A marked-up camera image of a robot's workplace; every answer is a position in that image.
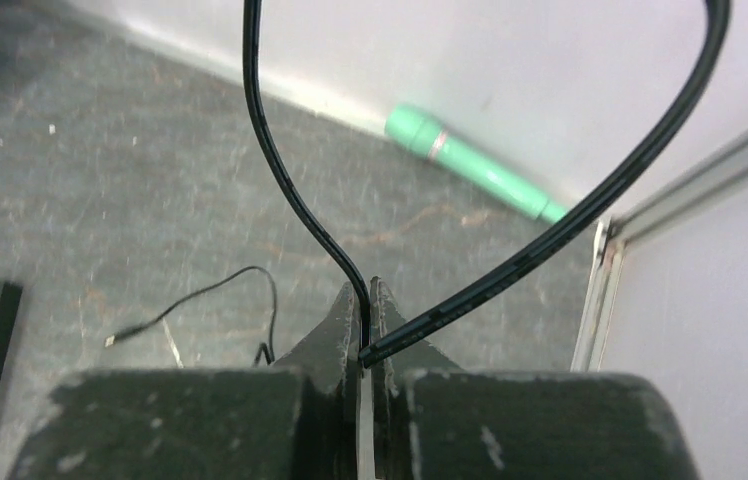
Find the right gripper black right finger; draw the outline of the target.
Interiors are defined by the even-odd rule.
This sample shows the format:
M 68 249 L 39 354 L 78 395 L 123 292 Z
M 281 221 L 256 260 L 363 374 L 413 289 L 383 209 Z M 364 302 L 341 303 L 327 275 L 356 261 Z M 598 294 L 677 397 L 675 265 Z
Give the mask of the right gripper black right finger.
M 465 370 L 428 341 L 372 368 L 385 479 L 695 479 L 668 401 L 630 374 Z

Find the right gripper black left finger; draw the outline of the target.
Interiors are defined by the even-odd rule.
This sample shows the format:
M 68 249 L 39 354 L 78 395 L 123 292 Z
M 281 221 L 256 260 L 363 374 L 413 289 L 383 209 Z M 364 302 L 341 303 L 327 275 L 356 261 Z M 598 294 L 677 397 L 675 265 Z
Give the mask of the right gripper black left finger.
M 354 479 L 358 302 L 268 367 L 88 370 L 48 395 L 12 479 Z

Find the mint green flashlight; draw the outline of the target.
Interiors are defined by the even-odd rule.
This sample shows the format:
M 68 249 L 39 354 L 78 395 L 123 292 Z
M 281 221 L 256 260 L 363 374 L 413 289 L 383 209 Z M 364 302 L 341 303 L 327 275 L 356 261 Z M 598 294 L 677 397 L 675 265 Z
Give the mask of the mint green flashlight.
M 397 106 L 387 117 L 384 132 L 409 152 L 450 170 L 532 219 L 553 224 L 568 213 L 542 189 L 462 141 L 420 109 Z

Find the aluminium frame rail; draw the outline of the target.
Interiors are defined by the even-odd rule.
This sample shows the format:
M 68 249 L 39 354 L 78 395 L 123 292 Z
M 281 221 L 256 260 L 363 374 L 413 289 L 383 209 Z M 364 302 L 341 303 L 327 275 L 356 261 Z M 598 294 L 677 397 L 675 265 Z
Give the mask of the aluminium frame rail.
M 748 130 L 620 217 L 598 222 L 570 370 L 597 371 L 626 251 L 748 188 Z

